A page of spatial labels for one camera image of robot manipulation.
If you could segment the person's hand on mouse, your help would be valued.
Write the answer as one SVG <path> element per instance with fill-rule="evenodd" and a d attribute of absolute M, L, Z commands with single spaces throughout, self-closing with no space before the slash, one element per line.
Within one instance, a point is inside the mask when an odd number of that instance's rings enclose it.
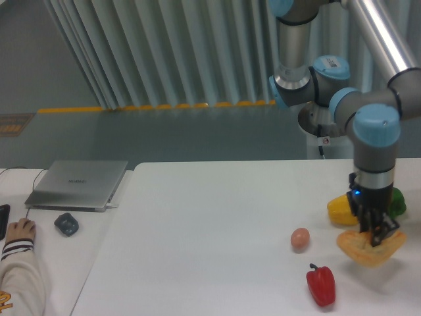
<path fill-rule="evenodd" d="M 9 224 L 5 236 L 5 242 L 15 242 L 17 240 L 34 241 L 36 237 L 36 223 L 27 218 L 21 218 L 18 222 Z"/>

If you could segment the cream sleeve forearm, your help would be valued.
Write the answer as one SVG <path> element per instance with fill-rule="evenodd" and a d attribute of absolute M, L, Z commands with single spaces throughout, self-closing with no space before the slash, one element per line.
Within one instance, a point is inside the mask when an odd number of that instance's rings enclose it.
<path fill-rule="evenodd" d="M 46 291 L 31 239 L 7 242 L 1 255 L 1 314 L 42 315 Z"/>

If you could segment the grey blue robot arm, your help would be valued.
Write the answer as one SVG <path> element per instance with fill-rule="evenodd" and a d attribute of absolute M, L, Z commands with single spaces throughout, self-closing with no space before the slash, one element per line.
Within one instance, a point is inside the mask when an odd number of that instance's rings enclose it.
<path fill-rule="evenodd" d="M 400 122 L 420 116 L 420 66 L 383 1 L 342 1 L 356 22 L 387 86 L 363 93 L 349 86 L 349 69 L 335 56 L 306 63 L 310 23 L 323 1 L 271 1 L 281 32 L 279 67 L 269 79 L 276 104 L 309 101 L 327 107 L 353 143 L 347 198 L 361 232 L 379 246 L 399 229 L 389 215 Z"/>

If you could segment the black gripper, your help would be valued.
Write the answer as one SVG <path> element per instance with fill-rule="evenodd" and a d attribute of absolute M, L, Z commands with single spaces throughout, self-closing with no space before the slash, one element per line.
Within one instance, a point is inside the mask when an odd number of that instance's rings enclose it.
<path fill-rule="evenodd" d="M 351 212 L 360 224 L 360 233 L 371 232 L 371 246 L 379 246 L 391 237 L 400 224 L 389 216 L 393 182 L 381 180 L 380 174 L 352 172 L 347 198 Z"/>

